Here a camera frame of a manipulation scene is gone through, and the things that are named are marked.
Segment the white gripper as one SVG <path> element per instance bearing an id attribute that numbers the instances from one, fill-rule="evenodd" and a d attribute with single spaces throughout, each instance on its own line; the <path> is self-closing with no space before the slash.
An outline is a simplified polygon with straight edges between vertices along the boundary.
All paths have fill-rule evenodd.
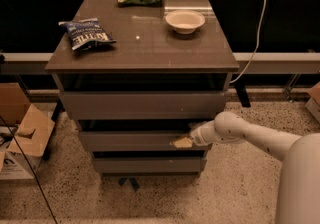
<path id="1" fill-rule="evenodd" d="M 209 145 L 216 141 L 216 132 L 213 121 L 191 122 L 188 123 L 190 138 L 188 136 L 179 137 L 171 142 L 175 148 L 191 148 L 193 142 L 197 146 Z"/>

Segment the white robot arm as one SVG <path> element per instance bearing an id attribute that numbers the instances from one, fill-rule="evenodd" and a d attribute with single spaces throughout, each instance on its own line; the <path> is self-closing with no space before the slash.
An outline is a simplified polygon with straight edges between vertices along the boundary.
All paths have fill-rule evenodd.
<path id="1" fill-rule="evenodd" d="M 275 224 L 320 224 L 320 134 L 296 135 L 250 123 L 232 112 L 198 123 L 176 148 L 246 141 L 282 162 Z"/>

